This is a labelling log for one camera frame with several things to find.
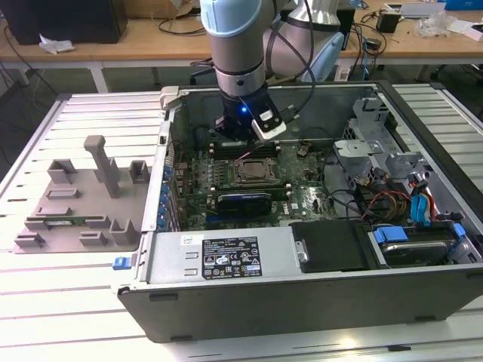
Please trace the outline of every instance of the table leg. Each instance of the table leg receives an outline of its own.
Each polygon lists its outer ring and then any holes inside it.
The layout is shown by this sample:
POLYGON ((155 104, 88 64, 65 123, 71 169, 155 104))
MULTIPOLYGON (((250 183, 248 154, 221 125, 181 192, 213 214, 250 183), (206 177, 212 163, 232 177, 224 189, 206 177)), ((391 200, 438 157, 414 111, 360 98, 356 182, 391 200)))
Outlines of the table leg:
POLYGON ((22 87, 27 87, 30 85, 30 80, 23 69, 10 69, 8 71, 10 75, 16 79, 22 87))
POLYGON ((154 85, 161 85, 161 81, 159 80, 159 71, 158 67, 153 66, 151 68, 151 74, 152 74, 152 80, 154 82, 154 85))
POLYGON ((426 73, 428 72, 429 65, 420 66, 419 70, 417 71, 415 81, 424 81, 426 73))
POLYGON ((92 78, 96 84, 98 93, 109 93, 109 87, 107 86, 106 79, 104 78, 103 69, 101 67, 90 68, 92 78))
POLYGON ((348 81, 350 69, 352 68, 353 61, 349 59, 339 59, 337 64, 337 70, 335 72, 335 81, 348 81))

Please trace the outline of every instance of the warning symbol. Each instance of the warning symbol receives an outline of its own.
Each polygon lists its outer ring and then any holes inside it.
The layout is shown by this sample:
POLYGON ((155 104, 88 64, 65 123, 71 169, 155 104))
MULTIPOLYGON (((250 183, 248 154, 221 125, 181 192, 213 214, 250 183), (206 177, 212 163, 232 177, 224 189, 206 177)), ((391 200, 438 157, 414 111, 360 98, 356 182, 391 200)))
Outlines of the warning symbol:
POLYGON ((205 265, 214 265, 214 256, 205 256, 205 265))

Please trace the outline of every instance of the motherboard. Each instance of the motherboard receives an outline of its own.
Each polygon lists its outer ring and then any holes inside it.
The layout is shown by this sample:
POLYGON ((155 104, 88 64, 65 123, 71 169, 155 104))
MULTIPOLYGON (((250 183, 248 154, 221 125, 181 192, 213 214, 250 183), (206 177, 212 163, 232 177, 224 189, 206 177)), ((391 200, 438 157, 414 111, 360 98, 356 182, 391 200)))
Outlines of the motherboard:
POLYGON ((321 187, 328 150, 277 146, 275 157, 237 159, 193 152, 175 164, 180 224, 185 231, 287 226, 337 219, 321 187))

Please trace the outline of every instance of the white plastic bag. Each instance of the white plastic bag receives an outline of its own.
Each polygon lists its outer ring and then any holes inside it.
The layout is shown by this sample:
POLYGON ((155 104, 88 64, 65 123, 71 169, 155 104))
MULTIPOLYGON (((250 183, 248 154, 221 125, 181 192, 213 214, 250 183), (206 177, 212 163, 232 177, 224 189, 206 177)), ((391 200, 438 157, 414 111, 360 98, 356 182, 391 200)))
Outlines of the white plastic bag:
POLYGON ((456 17, 450 17, 446 12, 433 14, 429 19, 419 19, 416 23, 416 34, 423 38, 437 35, 448 35, 446 28, 456 20, 456 17))

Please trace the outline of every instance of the wooden workbench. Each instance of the wooden workbench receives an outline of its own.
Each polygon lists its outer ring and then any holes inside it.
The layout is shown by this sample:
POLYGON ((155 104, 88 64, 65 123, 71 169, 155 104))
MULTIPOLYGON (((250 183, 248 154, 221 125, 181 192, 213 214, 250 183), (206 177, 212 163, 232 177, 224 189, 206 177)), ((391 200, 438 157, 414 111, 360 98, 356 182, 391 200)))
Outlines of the wooden workbench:
MULTIPOLYGON (((370 8, 356 11, 361 17, 383 6, 384 0, 368 0, 370 8)), ((451 11, 460 20, 481 21, 483 11, 451 11)), ((375 26, 376 20, 368 25, 375 26)), ((396 32, 387 35, 387 48, 378 63, 380 64, 446 64, 483 63, 483 43, 478 43, 464 35, 451 33, 450 36, 421 38, 414 32, 414 20, 404 20, 398 24, 396 32)), ((185 32, 198 29, 201 23, 195 19, 178 20, 172 30, 185 32)), ((379 35, 364 29, 368 37, 379 35)), ((183 37, 159 32, 151 20, 130 20, 126 33, 118 44, 75 44, 76 49, 68 53, 48 54, 36 45, 18 45, 11 38, 19 53, 38 69, 44 68, 87 68, 90 69, 99 92, 107 92, 108 87, 102 69, 118 67, 157 67, 187 66, 193 60, 210 56, 210 45, 206 36, 183 37)), ((358 54, 358 42, 354 35, 348 48, 338 61, 337 77, 344 79, 358 54)), ((3 31, 0 32, 0 60, 10 69, 25 69, 26 66, 10 49, 3 31)))

